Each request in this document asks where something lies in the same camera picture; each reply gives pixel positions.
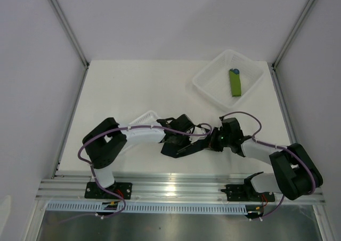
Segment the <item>dark navy paper napkin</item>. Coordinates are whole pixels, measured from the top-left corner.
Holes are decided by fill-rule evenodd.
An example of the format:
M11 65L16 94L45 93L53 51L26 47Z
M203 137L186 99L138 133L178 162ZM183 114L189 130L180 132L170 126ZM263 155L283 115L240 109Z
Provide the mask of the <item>dark navy paper napkin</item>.
M206 139L194 143L187 139L182 143L164 143L160 153L171 158L181 158L203 150L212 150Z

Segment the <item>white narrow cutlery tray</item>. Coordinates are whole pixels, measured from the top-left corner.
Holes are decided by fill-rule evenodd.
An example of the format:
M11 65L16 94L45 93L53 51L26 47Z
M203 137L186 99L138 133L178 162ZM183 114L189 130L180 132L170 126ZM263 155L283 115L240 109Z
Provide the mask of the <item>white narrow cutlery tray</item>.
M158 129L150 129L150 125L155 124L157 119L157 113L149 110L130 122L128 124L129 126L147 125L147 128L136 128L130 131L122 131L122 133L126 135L127 142L120 153L123 154L137 144L159 142L164 137L164 133Z

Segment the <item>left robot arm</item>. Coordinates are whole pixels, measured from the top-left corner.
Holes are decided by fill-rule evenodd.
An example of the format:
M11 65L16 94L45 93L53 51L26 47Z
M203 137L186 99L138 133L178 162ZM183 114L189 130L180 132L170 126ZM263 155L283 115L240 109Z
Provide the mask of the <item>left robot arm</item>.
M110 166L123 150L141 143L180 146L191 142L191 135L196 135L195 129L196 126L185 114L178 118L156 119L133 125L119 124L109 117L83 138L78 157L89 163L98 184L97 192L103 198L110 198L116 191L116 180ZM89 159L81 156L83 150Z

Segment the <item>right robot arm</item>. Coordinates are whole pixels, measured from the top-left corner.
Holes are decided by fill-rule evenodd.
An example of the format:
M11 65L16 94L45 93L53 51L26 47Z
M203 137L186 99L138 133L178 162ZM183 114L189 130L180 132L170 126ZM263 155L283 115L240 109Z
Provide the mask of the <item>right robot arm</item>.
M287 147L244 135L236 118L220 117L221 127L214 128L209 149L229 148L243 158L258 160L272 167L271 173L258 172L244 179L243 194L256 200L262 193L283 194L290 200L310 195L323 184L323 177L299 143Z

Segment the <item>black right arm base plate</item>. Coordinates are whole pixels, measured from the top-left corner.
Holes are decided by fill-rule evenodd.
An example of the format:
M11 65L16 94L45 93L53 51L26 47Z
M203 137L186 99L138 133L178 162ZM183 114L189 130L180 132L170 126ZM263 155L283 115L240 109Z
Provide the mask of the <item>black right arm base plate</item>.
M229 202L274 202L275 195L269 192L257 192L246 184L227 184L220 192L226 194Z

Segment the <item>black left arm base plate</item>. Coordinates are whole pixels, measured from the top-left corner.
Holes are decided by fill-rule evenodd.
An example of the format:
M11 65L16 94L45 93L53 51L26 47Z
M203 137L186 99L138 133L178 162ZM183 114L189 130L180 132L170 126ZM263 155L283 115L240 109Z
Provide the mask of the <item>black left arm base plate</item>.
M106 189L125 200L130 200L133 184L131 182L116 182ZM118 199L117 196L103 191L95 182L88 182L84 193L86 199Z

